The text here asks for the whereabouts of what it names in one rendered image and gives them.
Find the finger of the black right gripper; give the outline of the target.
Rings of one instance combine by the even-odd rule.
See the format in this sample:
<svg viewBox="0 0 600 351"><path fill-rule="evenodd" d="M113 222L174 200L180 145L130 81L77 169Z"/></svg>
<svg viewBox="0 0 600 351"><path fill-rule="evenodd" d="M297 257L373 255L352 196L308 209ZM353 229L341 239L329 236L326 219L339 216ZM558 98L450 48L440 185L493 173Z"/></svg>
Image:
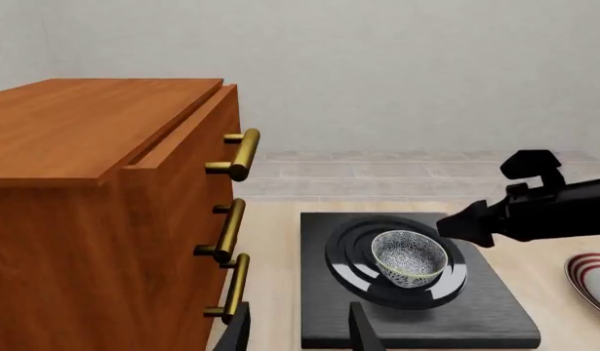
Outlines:
<svg viewBox="0 0 600 351"><path fill-rule="evenodd" d="M459 213L439 219L436 227L442 238L462 240L480 248L495 245L493 233L497 219L485 200L476 201Z"/></svg>

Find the patterned black white bowl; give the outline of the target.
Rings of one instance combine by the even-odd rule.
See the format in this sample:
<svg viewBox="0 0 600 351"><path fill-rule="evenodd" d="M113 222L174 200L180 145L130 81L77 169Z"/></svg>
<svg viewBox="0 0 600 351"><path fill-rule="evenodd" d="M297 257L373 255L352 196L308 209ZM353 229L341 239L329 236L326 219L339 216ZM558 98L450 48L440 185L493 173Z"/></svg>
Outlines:
<svg viewBox="0 0 600 351"><path fill-rule="evenodd" d="M409 230L390 230L370 246L379 272L401 289L433 283L448 265L445 249L434 239Z"/></svg>

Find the flat black stove plate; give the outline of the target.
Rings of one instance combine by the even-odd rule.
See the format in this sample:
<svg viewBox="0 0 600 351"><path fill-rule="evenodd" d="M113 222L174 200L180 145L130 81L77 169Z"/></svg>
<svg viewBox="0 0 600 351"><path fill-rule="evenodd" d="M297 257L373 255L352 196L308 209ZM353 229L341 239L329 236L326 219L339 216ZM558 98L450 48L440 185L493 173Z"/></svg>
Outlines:
<svg viewBox="0 0 600 351"><path fill-rule="evenodd" d="M380 273L373 240L390 230L436 238L439 213L300 216L301 346L351 347L348 316L360 303L391 349L535 349L540 332L473 245L444 239L448 265L432 283L402 289Z"/></svg>

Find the wooden cabinet drawer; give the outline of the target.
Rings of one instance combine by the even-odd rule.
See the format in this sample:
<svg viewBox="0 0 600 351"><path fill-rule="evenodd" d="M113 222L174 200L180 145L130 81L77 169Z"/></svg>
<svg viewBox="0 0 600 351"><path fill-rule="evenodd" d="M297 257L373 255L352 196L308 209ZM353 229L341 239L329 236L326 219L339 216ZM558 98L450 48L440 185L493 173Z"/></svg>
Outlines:
<svg viewBox="0 0 600 351"><path fill-rule="evenodd" d="M221 87L136 163L120 171L132 221L173 225L190 216L211 215L214 202L228 198L229 181L206 175L205 163L231 158L223 136L239 131L237 110L237 87Z"/></svg>

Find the wooden cabinet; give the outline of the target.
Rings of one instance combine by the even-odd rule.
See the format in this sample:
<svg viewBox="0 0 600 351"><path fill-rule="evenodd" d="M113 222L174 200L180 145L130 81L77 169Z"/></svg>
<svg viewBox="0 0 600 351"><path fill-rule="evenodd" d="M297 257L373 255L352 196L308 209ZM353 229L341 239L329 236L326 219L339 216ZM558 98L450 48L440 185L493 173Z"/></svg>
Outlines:
<svg viewBox="0 0 600 351"><path fill-rule="evenodd" d="M0 92L0 351L204 351L225 214L132 221L120 171L220 78L64 78ZM228 175L228 198L235 199Z"/></svg>

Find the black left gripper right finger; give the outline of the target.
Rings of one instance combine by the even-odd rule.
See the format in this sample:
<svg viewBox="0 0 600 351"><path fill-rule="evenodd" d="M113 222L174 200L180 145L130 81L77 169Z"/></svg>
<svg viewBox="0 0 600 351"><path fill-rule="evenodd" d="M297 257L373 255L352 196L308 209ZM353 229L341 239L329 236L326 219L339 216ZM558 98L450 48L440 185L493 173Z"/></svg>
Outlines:
<svg viewBox="0 0 600 351"><path fill-rule="evenodd" d="M352 351L384 351L359 302L349 304L348 327Z"/></svg>

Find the white plate with red rings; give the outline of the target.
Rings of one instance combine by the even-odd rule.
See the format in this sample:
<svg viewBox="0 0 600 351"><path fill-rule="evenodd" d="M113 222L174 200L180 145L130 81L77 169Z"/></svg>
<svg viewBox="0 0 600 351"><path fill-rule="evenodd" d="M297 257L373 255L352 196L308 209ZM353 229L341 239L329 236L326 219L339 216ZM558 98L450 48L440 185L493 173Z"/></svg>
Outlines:
<svg viewBox="0 0 600 351"><path fill-rule="evenodd" d="M576 292L600 312L600 253L570 256L564 271Z"/></svg>

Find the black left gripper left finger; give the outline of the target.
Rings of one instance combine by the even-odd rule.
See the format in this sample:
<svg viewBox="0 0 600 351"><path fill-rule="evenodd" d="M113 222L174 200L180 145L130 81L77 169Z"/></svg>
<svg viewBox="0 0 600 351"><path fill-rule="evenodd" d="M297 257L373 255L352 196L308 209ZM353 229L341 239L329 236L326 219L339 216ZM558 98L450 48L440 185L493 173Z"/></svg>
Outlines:
<svg viewBox="0 0 600 351"><path fill-rule="evenodd" d="M213 351L247 351L250 330L250 303L241 302Z"/></svg>

